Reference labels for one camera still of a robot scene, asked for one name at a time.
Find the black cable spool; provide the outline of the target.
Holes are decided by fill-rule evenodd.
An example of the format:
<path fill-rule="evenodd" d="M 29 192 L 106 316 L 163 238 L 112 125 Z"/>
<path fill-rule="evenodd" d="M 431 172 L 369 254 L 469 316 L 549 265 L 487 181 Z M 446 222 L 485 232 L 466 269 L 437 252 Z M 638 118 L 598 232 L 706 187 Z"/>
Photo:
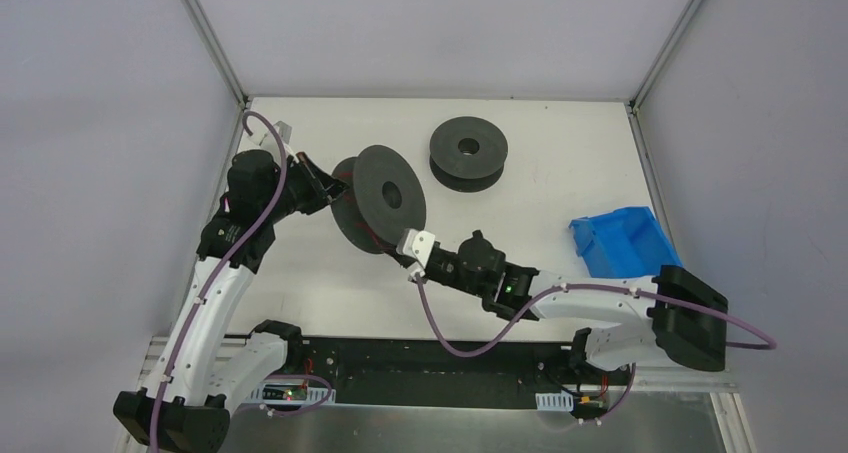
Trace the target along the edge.
<path fill-rule="evenodd" d="M 450 190 L 480 192 L 502 176 L 508 147 L 504 133 L 488 120 L 455 117 L 439 125 L 430 137 L 430 170 Z"/>

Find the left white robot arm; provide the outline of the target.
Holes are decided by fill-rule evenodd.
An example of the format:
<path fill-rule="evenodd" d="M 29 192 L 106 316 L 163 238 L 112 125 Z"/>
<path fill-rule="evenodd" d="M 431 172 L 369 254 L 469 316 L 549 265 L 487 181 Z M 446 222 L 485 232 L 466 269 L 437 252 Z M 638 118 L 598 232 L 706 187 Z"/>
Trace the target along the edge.
<path fill-rule="evenodd" d="M 201 233 L 188 297 L 156 365 L 136 391 L 119 393 L 113 413 L 151 452 L 216 452 L 248 396 L 278 374 L 309 384 L 299 327 L 265 320 L 224 366 L 218 350 L 265 254 L 274 226 L 293 213 L 331 205 L 348 186 L 306 154 L 282 161 L 262 150 L 235 155 L 227 189 Z"/>

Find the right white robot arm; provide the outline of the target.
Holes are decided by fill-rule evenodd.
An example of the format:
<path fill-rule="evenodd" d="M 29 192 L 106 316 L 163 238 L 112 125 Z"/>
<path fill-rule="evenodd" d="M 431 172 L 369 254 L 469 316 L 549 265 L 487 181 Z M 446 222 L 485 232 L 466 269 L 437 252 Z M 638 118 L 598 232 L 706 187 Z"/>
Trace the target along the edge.
<path fill-rule="evenodd" d="M 668 359 L 696 371 L 725 367 L 727 299 L 681 266 L 625 279 L 568 279 L 510 263 L 481 232 L 458 251 L 443 249 L 427 231 L 407 229 L 396 247 L 412 282 L 426 281 L 478 297 L 484 311 L 510 326 L 521 320 L 575 318 L 567 357 L 569 373 L 583 383 L 605 371 Z"/>

